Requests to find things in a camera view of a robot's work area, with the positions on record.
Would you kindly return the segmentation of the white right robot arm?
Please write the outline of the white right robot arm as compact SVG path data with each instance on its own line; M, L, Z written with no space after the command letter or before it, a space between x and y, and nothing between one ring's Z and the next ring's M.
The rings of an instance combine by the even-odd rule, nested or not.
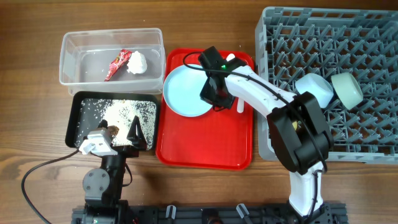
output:
M289 208L300 222L323 212L321 175L334 140L317 99L257 75L244 54L214 47L170 54L155 153L164 164L241 170L252 158L254 112L290 175Z

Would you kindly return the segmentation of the red ketchup packet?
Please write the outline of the red ketchup packet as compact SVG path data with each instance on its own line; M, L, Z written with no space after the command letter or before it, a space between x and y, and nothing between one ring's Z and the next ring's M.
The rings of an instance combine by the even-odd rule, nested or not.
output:
M105 82L110 81L113 75L131 58L132 51L122 49L118 56L109 64L109 70L106 78L104 79Z

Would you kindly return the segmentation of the white napkin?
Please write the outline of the white napkin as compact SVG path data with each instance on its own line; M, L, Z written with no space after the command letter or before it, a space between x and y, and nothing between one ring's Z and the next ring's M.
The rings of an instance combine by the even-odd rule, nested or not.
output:
M147 70L147 62L145 56L135 51L131 54L127 63L127 71L132 74L142 74Z

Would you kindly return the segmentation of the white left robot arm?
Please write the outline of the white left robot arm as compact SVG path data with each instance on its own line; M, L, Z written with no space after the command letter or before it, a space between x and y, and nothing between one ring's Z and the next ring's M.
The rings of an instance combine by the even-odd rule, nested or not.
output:
M131 146L114 146L108 129L108 122L102 120L99 126L84 137L79 147L82 154L94 154L101 158L101 165L90 170L83 178L85 207L81 213L73 212L72 223L138 223L138 217L126 200L121 199L126 159L137 157L139 150L147 146L139 118L134 117L127 140Z

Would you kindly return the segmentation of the small light blue bowl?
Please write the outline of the small light blue bowl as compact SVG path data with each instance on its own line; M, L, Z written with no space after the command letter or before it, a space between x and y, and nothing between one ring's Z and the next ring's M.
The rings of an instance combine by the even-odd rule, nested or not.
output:
M311 93L318 101L320 108L326 108L333 98L333 88L328 81L315 73L308 73L295 82L296 90L302 95Z

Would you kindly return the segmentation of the light blue plate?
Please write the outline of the light blue plate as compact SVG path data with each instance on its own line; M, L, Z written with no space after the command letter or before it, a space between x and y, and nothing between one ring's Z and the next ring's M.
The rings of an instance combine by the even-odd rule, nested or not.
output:
M212 105L200 97L206 80L204 71L185 65L173 69L164 82L163 96L167 106L184 117L197 117L207 113Z

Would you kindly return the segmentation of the mint green bowl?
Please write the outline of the mint green bowl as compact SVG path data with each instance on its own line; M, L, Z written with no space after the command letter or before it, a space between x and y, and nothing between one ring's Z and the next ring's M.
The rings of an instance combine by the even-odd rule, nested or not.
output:
M363 92L351 73L339 73L331 77L336 94L347 110L363 101Z

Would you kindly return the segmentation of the white plastic spoon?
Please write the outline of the white plastic spoon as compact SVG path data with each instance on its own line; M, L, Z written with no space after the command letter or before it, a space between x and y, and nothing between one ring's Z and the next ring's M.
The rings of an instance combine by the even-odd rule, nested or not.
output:
M235 55L234 54L229 54L226 58L226 60L229 62L230 60L234 59Z

